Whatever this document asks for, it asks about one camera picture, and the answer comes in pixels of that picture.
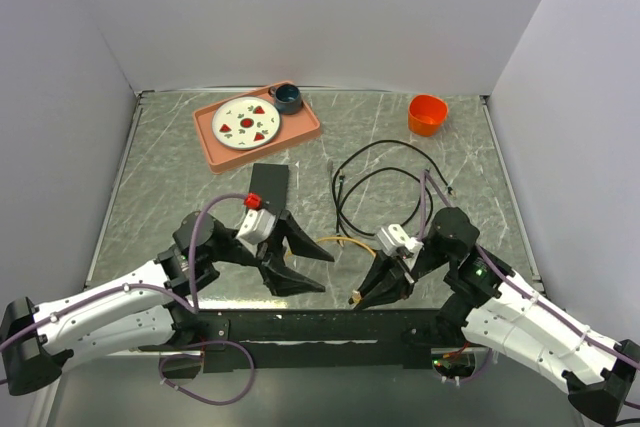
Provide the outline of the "black network switch box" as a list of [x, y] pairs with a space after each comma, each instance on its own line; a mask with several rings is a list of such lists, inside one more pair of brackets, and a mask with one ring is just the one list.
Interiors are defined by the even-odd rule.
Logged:
[[270, 213], [279, 215], [286, 208], [289, 177], [286, 164], [254, 163], [248, 191], [259, 196]]

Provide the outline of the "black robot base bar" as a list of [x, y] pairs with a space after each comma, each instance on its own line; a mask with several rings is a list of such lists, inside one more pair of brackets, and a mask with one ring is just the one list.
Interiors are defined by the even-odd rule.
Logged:
[[429, 369], [432, 358], [482, 352], [435, 309], [206, 309], [181, 314], [173, 337], [144, 352], [203, 352], [207, 373], [255, 366], [321, 368], [400, 366]]

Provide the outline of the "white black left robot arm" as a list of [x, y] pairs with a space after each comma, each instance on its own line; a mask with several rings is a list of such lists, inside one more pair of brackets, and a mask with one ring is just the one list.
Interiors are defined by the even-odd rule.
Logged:
[[190, 347], [198, 336], [197, 294], [218, 279], [218, 262], [257, 268], [276, 297], [324, 292], [286, 265], [287, 251], [334, 259], [287, 210], [249, 210], [237, 229], [193, 212], [167, 250], [128, 274], [57, 301], [11, 302], [1, 322], [3, 383], [10, 395], [22, 396], [96, 357], [137, 347]]

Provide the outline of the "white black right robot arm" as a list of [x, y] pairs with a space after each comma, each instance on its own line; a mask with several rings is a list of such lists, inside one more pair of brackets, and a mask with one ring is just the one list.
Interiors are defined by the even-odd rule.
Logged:
[[398, 224], [380, 228], [380, 248], [350, 304], [363, 310], [406, 299], [422, 277], [446, 266], [452, 294], [437, 321], [444, 343], [466, 340], [502, 354], [552, 382], [583, 416], [614, 425], [639, 370], [638, 344], [579, 322], [478, 246], [478, 237], [456, 207], [440, 209], [419, 237]]

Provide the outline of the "white plate with strawberries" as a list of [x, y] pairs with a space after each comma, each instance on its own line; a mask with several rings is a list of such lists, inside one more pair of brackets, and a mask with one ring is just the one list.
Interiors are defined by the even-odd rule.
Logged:
[[281, 124], [281, 115], [274, 105], [255, 96], [224, 102], [211, 121], [215, 138], [234, 150], [253, 150], [270, 143]]

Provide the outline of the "orange plastic cup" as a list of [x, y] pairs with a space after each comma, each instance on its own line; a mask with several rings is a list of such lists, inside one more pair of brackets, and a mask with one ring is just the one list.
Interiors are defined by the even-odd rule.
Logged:
[[408, 128], [419, 136], [434, 136], [448, 116], [447, 103], [435, 96], [415, 96], [408, 108]]

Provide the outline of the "dark blue mug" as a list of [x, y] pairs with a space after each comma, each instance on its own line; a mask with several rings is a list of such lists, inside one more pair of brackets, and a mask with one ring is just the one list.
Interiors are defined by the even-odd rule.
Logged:
[[273, 99], [276, 110], [282, 115], [294, 115], [302, 109], [300, 89], [291, 83], [272, 86], [269, 95]]

